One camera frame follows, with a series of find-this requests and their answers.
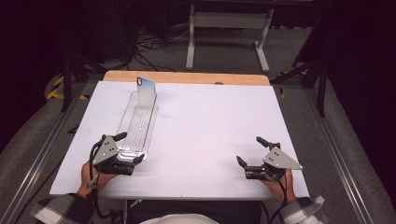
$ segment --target person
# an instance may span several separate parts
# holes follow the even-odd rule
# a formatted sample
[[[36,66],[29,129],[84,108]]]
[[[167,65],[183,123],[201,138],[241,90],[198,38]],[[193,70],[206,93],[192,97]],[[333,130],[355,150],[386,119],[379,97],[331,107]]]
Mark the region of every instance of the person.
[[[98,191],[103,190],[107,183],[116,175],[100,174]],[[49,223],[89,223],[92,219],[94,206],[89,197],[92,189],[87,185],[90,179],[90,165],[84,163],[81,168],[81,185],[76,193],[69,193],[40,201],[31,211],[38,220]],[[286,206],[280,209],[282,223],[330,223],[320,211],[324,200],[322,197],[296,198],[293,190],[291,170],[280,179],[286,186]],[[284,192],[276,182],[262,181],[275,198],[283,203]],[[154,201],[136,200],[128,202],[128,224],[215,224],[215,223],[261,223],[262,210],[260,202],[205,202],[205,201]]]

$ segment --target white tabletop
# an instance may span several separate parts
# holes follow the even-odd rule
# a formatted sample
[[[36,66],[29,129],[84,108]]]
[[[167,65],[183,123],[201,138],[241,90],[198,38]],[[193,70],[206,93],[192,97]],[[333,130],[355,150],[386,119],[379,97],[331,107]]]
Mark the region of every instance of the white tabletop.
[[[76,192],[81,165],[102,134],[117,134],[134,82],[99,82],[50,194]],[[267,200],[258,180],[247,180],[236,156],[261,165],[280,142],[297,160],[274,89],[266,86],[156,83],[158,114],[148,157],[132,176],[119,175],[100,193],[119,199]],[[308,196],[301,171],[293,171],[297,197]]]

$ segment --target shirt sleeve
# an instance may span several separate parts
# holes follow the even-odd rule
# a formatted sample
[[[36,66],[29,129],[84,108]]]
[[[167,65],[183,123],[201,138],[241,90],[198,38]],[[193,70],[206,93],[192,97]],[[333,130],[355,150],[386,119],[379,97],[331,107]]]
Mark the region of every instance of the shirt sleeve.
[[[44,199],[31,211],[31,215],[46,224],[89,223],[93,205],[77,194]]]
[[[330,220],[320,211],[324,199],[321,196],[313,198],[300,198],[288,204],[279,212],[282,223],[285,224],[324,224]]]

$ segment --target person's arm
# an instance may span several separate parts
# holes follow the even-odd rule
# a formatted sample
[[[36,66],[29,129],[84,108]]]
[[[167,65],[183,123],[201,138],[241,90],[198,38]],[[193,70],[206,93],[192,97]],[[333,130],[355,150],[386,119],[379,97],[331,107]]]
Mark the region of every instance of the person's arm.
[[[296,198],[293,189],[293,176],[291,174],[291,170],[286,170],[286,173],[282,176],[280,182],[286,188],[287,194],[286,206],[279,212],[282,223],[330,223],[330,220],[326,215],[320,211],[320,207],[324,203],[324,199],[322,197]],[[262,181],[262,183],[271,190],[280,203],[283,203],[284,192],[277,182]]]
[[[92,173],[96,175],[96,169],[93,168]],[[115,176],[100,175],[98,191],[103,190]],[[89,223],[94,211],[92,203],[87,201],[87,195],[92,191],[92,189],[88,189],[90,181],[90,165],[86,162],[81,168],[81,185],[77,193],[41,200],[33,208],[31,215],[46,224]]]

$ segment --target human hand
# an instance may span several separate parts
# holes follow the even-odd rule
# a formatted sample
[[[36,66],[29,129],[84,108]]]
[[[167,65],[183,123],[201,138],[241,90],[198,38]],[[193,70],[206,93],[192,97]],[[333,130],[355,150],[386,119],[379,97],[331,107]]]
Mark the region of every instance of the human hand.
[[[286,188],[286,195],[288,196],[287,204],[295,202],[297,198],[294,194],[293,175],[290,169],[286,170],[286,173],[280,178],[280,182]],[[262,183],[267,186],[269,190],[271,190],[271,193],[280,203],[283,203],[284,193],[277,182],[262,180]]]
[[[92,177],[96,176],[97,174],[98,171],[94,167],[92,167]],[[102,191],[106,187],[107,183],[116,176],[117,175],[100,174],[97,182],[98,192]],[[77,191],[77,195],[84,199],[87,199],[87,194],[90,194],[92,191],[92,189],[88,188],[88,184],[90,182],[90,163],[87,161],[81,167],[81,186]]]

